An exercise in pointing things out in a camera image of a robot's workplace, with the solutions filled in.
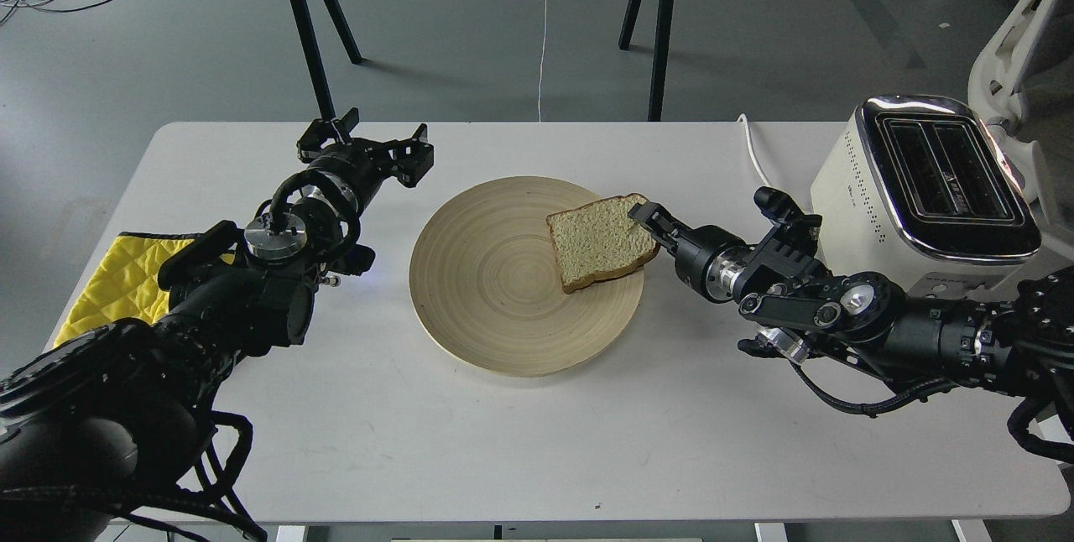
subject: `black table leg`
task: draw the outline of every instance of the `black table leg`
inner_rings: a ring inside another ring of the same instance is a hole
[[[350,33],[350,26],[347,24],[347,18],[343,15],[343,8],[339,6],[339,0],[324,0],[324,6],[329,10],[332,24],[334,24],[336,32],[339,34],[339,41],[343,41],[343,48],[347,49],[347,57],[350,58],[350,63],[361,63],[362,53],[358,52],[354,34]]]
[[[629,0],[626,3],[626,17],[623,18],[623,30],[619,33],[619,48],[626,52],[630,48],[630,38],[634,36],[634,24],[638,20],[638,10],[641,8],[641,0]]]
[[[324,75],[321,52],[317,47],[314,24],[309,19],[309,5],[306,0],[291,0],[291,12],[294,14],[294,25],[299,28],[299,40],[302,41],[302,53],[306,56],[306,67],[309,68],[309,79],[314,83],[314,94],[317,96],[321,118],[325,121],[333,120],[335,107],[332,105],[332,94],[329,92],[329,79]]]
[[[653,79],[649,88],[649,120],[659,121],[664,113],[664,78],[668,71],[668,43],[674,0],[659,0],[656,9],[656,42],[653,44]]]

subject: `gray floor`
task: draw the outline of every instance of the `gray floor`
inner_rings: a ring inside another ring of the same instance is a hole
[[[96,0],[64,4],[89,2]],[[545,0],[340,2],[369,61],[349,64],[323,6],[311,0],[338,109],[359,105],[376,121],[536,120]],[[635,47],[619,52],[625,0],[549,0],[543,120],[643,120],[654,3],[644,2]],[[739,113],[755,120],[845,120],[862,99],[885,91],[964,99],[970,65],[1011,6],[1011,0],[677,0],[665,120],[734,120]],[[0,27],[0,61],[4,372],[46,342],[155,130],[170,121],[305,121],[317,114],[287,0],[119,0],[79,14],[20,10]],[[707,538],[749,536],[749,527],[744,534],[727,527]],[[792,533],[797,540],[880,539],[879,532],[884,540],[950,538],[944,524],[860,528]],[[347,536],[336,531],[333,540],[354,539]],[[132,528],[121,539],[159,538]]]

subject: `white cable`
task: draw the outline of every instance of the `white cable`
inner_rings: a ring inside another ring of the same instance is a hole
[[[540,72],[537,76],[537,121],[541,121],[540,98],[545,84],[545,47],[548,45],[548,0],[545,0],[545,34],[540,41]]]
[[[749,118],[745,117],[745,114],[740,114],[738,121],[742,122],[742,130],[745,132],[745,148],[750,152],[750,160],[753,161],[753,169],[757,172],[760,182],[764,182],[767,187],[772,187],[772,182],[768,181],[768,175],[765,175],[765,169],[760,167],[760,160],[757,160],[757,152],[753,148],[753,133],[750,133]]]

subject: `bamboo plate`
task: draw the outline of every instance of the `bamboo plate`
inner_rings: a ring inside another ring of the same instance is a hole
[[[440,206],[410,258],[410,298],[429,336],[511,377],[551,375],[604,351],[634,316],[643,272],[564,294],[545,223],[598,199],[560,179],[512,176]]]

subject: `toaster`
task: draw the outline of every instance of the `toaster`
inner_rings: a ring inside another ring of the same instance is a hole
[[[833,274],[880,272],[912,296],[990,289],[1041,247],[996,141],[949,98],[866,100],[810,194]]]

